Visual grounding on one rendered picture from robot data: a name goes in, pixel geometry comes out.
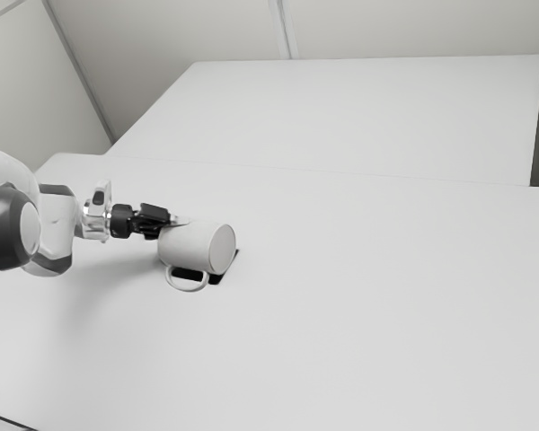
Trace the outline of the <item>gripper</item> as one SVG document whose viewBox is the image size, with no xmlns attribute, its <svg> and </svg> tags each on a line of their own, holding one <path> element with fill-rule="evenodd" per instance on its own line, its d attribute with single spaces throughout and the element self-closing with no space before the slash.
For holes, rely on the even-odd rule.
<svg viewBox="0 0 539 431">
<path fill-rule="evenodd" d="M 110 235 L 127 239 L 138 228 L 164 228 L 190 223 L 187 216 L 172 215 L 166 208 L 142 203 L 138 211 L 127 204 L 115 204 L 110 212 Z"/>
</svg>

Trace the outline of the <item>white ceramic mug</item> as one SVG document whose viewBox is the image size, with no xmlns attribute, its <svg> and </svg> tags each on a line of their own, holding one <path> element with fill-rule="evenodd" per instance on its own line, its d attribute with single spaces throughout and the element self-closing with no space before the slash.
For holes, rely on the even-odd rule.
<svg viewBox="0 0 539 431">
<path fill-rule="evenodd" d="M 236 250 L 236 235 L 229 224 L 204 220 L 164 227 L 157 243 L 158 257 L 165 265 L 165 280 L 182 292 L 199 291 L 212 275 L 224 274 Z M 199 280 L 185 286 L 172 274 L 175 269 L 196 271 Z"/>
</svg>

